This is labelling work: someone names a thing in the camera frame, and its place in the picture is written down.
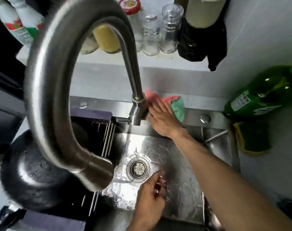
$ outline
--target pink cloth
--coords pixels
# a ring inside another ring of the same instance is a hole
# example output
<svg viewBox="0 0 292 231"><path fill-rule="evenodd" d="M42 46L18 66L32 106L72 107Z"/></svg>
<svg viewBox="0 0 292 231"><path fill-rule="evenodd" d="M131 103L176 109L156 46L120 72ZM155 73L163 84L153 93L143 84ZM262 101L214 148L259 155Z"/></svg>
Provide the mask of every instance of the pink cloth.
<svg viewBox="0 0 292 231"><path fill-rule="evenodd" d="M146 97L147 104L151 104L155 102L157 99L161 99L162 101L165 101L170 105L172 100L178 100L180 96L173 95L173 96L168 96L168 97L160 97L157 93L154 93L151 90L146 90L145 97Z"/></svg>

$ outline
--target sponge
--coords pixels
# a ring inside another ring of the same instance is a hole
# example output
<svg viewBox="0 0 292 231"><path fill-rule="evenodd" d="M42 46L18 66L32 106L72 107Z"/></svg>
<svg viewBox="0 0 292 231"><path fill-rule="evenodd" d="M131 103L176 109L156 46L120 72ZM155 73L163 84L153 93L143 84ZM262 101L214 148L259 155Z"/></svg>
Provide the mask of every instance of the sponge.
<svg viewBox="0 0 292 231"><path fill-rule="evenodd" d="M268 126L262 120L234 124L240 150L251 154L267 153L271 149Z"/></svg>

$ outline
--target shelf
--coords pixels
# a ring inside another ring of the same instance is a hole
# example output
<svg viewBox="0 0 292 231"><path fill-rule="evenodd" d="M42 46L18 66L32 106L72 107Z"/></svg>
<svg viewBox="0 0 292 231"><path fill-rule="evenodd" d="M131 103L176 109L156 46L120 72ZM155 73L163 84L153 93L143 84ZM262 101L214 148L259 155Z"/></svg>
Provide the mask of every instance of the shelf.
<svg viewBox="0 0 292 231"><path fill-rule="evenodd" d="M23 46L17 54L17 59L26 64L28 53L29 49ZM140 67L210 71L207 57L201 62L189 62L180 57L177 51L168 55L160 52L153 57L148 57L140 51L137 53L137 58ZM124 65L124 59L121 52L108 54L101 49L97 49L91 54L79 54L77 63Z"/></svg>

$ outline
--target sink hole cover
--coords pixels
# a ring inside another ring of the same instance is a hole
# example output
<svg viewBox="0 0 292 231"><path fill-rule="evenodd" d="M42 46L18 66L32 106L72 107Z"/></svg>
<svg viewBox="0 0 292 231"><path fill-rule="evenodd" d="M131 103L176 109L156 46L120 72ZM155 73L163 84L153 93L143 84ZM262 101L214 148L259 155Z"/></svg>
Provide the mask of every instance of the sink hole cover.
<svg viewBox="0 0 292 231"><path fill-rule="evenodd" d="M142 157L133 158L127 165L127 175L133 182L145 181L149 176L149 172L149 163Z"/></svg>

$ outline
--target green cloth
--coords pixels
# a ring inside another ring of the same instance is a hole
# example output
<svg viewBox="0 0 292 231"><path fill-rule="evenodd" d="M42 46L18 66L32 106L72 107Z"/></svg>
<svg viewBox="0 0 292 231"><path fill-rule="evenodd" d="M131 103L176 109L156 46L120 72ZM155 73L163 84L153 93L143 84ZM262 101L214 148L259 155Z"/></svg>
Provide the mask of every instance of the green cloth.
<svg viewBox="0 0 292 231"><path fill-rule="evenodd" d="M173 109L173 112L177 119L180 122L183 122L185 119L185 105L183 99L179 97L177 100L172 100L171 108Z"/></svg>

